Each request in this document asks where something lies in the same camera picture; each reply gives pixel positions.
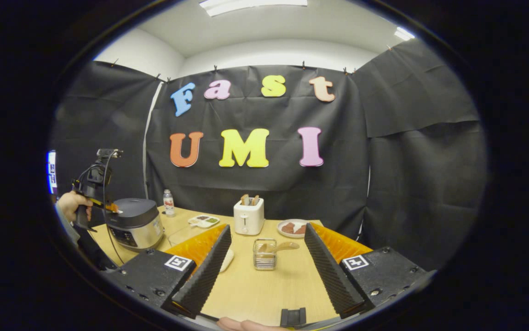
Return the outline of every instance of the white ceiling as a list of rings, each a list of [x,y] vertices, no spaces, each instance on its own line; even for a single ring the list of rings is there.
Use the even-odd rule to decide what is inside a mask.
[[[307,7],[263,6],[210,17],[201,0],[185,0],[140,25],[188,58],[241,42],[305,39],[382,53],[403,41],[396,26],[348,0],[308,0]]]

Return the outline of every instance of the rice cooker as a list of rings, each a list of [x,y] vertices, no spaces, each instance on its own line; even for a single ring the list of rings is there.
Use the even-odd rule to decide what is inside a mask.
[[[164,235],[156,202],[148,199],[119,199],[119,207],[112,212],[107,226],[115,240],[123,247],[139,251],[156,247]]]

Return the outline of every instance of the rice cooker lid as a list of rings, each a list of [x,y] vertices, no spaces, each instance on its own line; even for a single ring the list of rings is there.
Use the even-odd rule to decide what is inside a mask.
[[[110,225],[120,228],[139,228],[159,215],[156,202],[149,199],[127,198],[114,201],[121,212],[111,213]]]

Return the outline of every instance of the ceiling light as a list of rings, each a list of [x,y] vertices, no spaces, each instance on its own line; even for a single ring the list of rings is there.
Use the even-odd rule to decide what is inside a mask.
[[[221,13],[257,6],[307,6],[307,0],[207,0],[199,5],[209,16],[214,17]]]
[[[415,38],[413,34],[409,33],[408,31],[405,31],[404,29],[397,27],[397,30],[395,31],[395,35],[399,36],[399,38],[403,40],[410,40]]]

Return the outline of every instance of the metal basket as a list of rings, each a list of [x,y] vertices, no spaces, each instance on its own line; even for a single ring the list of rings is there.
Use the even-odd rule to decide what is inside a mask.
[[[259,252],[258,249],[263,244],[268,244],[271,247],[277,247],[277,240],[272,238],[258,238],[254,241],[252,247],[252,261],[256,270],[275,270],[277,266],[277,253]]]

